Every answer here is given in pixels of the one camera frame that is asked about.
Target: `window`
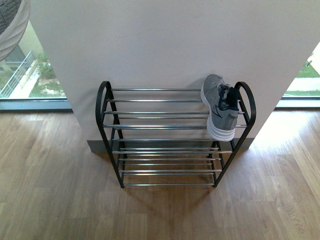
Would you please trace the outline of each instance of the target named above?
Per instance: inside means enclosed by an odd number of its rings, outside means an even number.
[[[0,70],[0,99],[66,99],[30,22]]]
[[[320,43],[283,97],[285,99],[316,99],[320,97]]]

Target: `metal shoe rack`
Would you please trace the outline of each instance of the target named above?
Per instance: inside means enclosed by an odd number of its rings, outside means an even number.
[[[236,126],[236,132],[242,131],[239,140],[223,149],[207,134],[209,112],[200,100],[200,89],[112,88],[103,81],[95,118],[120,186],[216,187],[256,120],[249,86],[237,82],[235,88],[244,90],[238,98],[238,123],[243,117],[245,124]],[[246,93],[250,111],[241,92]]]

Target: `hardwood floorboard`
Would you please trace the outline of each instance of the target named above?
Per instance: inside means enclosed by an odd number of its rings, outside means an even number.
[[[2,113],[0,239],[320,239],[319,119],[274,111],[217,188],[120,188],[72,113]]]

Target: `wicker lamp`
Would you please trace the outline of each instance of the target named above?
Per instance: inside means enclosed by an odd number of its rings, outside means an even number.
[[[30,0],[0,0],[0,62],[20,42],[29,16]]]

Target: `gray sneaker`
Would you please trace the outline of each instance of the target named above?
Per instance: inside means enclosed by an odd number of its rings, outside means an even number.
[[[201,100],[210,109],[206,128],[218,141],[231,141],[235,137],[238,118],[239,90],[226,84],[222,76],[211,74],[201,88]]]

